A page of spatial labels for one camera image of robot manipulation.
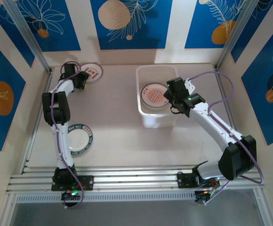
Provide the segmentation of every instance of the orange circle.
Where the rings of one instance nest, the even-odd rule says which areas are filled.
[[[132,40],[132,36],[131,35],[127,35],[126,36],[126,39],[129,41],[129,40]]]
[[[231,33],[236,21],[230,20],[222,25],[219,25],[212,34],[212,42],[214,44],[225,44],[229,34]]]
[[[12,88],[4,81],[0,81],[0,115],[10,114],[14,103]]]
[[[270,89],[269,91],[266,92],[265,98],[268,103],[273,103],[273,90]]]
[[[40,37],[44,38],[44,39],[46,39],[46,38],[49,36],[48,31],[47,31],[47,30],[44,30],[44,29],[42,29],[42,28],[40,28],[40,29],[37,31],[37,34],[38,34]]]
[[[129,9],[119,0],[106,1],[98,11],[98,17],[106,29],[118,30],[125,27],[131,19]]]

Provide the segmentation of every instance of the round coaster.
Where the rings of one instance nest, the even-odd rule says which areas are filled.
[[[142,89],[141,99],[149,107],[163,108],[169,102],[164,97],[167,89],[166,86],[159,83],[148,84]]]
[[[93,142],[93,132],[83,124],[74,124],[68,128],[68,139],[71,155],[82,154]]]
[[[81,70],[89,74],[86,83],[92,83],[101,78],[103,69],[100,65],[95,63],[88,63],[81,66]]]

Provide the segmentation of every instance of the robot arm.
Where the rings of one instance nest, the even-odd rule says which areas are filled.
[[[64,188],[71,187],[75,181],[67,167],[69,167],[74,175],[77,176],[67,136],[68,121],[71,118],[67,96],[76,89],[84,89],[85,82],[89,77],[89,74],[86,72],[80,72],[78,75],[71,77],[74,74],[75,65],[65,64],[64,73],[61,75],[58,85],[51,92],[42,94],[44,119],[50,125],[53,132],[57,156],[57,168],[53,176],[53,181],[55,184],[60,185],[59,187]],[[51,115],[53,91],[55,91],[53,116],[57,128],[53,124]]]
[[[174,78],[169,80],[167,85],[168,91],[165,92],[164,96],[171,103],[171,108],[176,108],[180,113],[200,124],[223,152],[219,161],[206,161],[193,168],[190,181],[194,181],[193,177],[196,177],[197,183],[190,183],[190,187],[196,187],[201,181],[209,178],[225,177],[228,180],[234,180],[254,167],[249,156],[232,137],[235,135],[256,159],[256,141],[252,136],[244,137],[228,126],[213,111],[209,112],[209,105],[205,103],[205,100],[197,93],[192,94],[195,87],[189,81]],[[222,128],[211,115],[230,130],[230,133]]]

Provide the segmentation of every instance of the enclosure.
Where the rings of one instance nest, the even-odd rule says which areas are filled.
[[[76,210],[51,190],[41,99],[69,61],[90,74],[67,96],[77,174],[93,176]],[[180,188],[179,172],[223,150],[201,120],[148,107],[142,93],[204,72],[192,85],[208,104],[230,96],[223,73],[233,82],[213,112],[254,137],[264,184]],[[259,180],[260,168],[244,176]],[[194,202],[214,185],[215,199]],[[273,226],[273,0],[0,0],[0,226],[63,224]]]

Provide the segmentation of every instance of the plastic bin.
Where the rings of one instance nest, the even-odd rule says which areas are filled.
[[[178,77],[175,67],[168,65],[147,65],[136,69],[136,91],[138,111],[142,116],[142,124],[146,128],[171,127],[175,124],[179,115],[170,111],[171,104],[161,110],[149,109],[141,100],[141,91],[149,83],[160,83],[167,85],[167,81]]]

